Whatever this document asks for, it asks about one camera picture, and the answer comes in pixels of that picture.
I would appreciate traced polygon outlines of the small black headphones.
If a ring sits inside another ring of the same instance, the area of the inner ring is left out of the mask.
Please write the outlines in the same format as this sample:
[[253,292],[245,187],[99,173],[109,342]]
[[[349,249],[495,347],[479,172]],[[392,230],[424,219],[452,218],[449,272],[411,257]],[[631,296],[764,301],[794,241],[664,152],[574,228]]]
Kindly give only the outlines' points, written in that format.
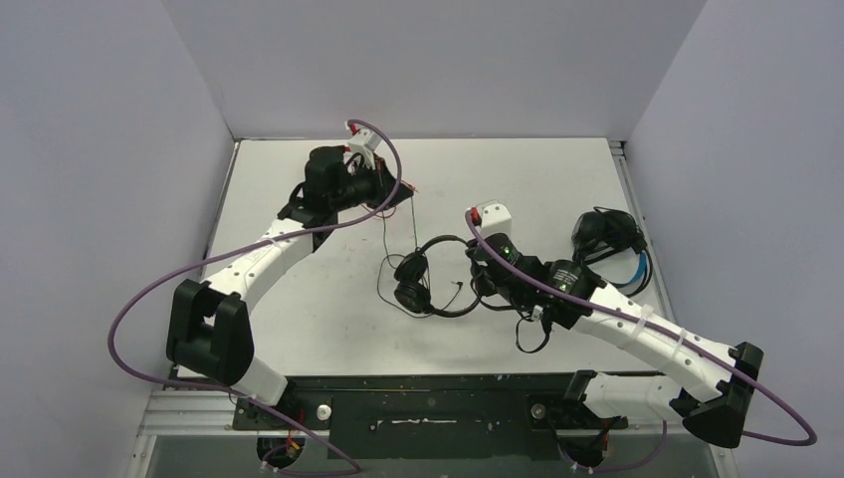
[[[431,278],[431,266],[428,258],[428,251],[435,246],[446,243],[457,243],[467,246],[468,241],[454,234],[441,234],[422,242],[419,234],[418,214],[413,198],[410,199],[410,221],[414,248],[407,254],[391,253],[386,241],[387,216],[382,221],[382,245],[384,256],[378,266],[375,279],[375,294],[378,299],[398,310],[402,314],[413,319],[442,318],[458,319],[468,316],[481,305],[481,297],[474,293],[472,301],[459,309],[452,306],[461,296],[466,284],[462,281],[454,281],[455,292],[449,301],[442,307],[433,303],[433,288]],[[382,280],[385,275],[385,268],[392,271],[392,278],[395,282],[392,298],[388,299],[382,291]]]

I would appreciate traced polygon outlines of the large black blue headphones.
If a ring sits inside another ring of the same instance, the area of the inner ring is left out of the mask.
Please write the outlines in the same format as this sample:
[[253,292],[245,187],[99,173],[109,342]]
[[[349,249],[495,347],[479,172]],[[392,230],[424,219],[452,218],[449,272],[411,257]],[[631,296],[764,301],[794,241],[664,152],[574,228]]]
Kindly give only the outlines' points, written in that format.
[[594,206],[578,217],[570,239],[573,246],[572,261],[591,274],[593,271],[590,265],[622,252],[632,251],[637,256],[638,266],[631,279],[622,283],[606,279],[626,297],[633,298],[650,285],[654,261],[644,232],[630,213]]

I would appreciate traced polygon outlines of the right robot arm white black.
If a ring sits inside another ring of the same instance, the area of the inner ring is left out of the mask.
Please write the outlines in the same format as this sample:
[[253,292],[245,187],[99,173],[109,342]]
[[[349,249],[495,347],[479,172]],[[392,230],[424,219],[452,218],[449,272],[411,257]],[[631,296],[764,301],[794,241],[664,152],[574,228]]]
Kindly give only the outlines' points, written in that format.
[[565,417],[586,426],[596,418],[651,419],[681,424],[693,436],[735,449],[763,351],[749,342],[728,345],[693,334],[653,313],[573,262],[541,262],[497,233],[471,239],[467,255],[482,292],[499,295],[543,328],[592,336],[651,366],[654,375],[586,370],[563,399]]

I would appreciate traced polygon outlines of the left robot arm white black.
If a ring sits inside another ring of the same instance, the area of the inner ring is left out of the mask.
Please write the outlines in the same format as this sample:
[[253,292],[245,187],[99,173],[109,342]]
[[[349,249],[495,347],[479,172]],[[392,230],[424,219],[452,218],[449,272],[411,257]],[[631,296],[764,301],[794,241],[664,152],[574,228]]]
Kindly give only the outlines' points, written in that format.
[[171,307],[167,357],[259,401],[259,415],[275,428],[297,417],[288,379],[258,358],[250,314],[263,296],[336,229],[340,212],[364,205],[392,208],[413,189],[372,151],[320,146],[310,152],[304,179],[259,240],[224,269],[183,281]]

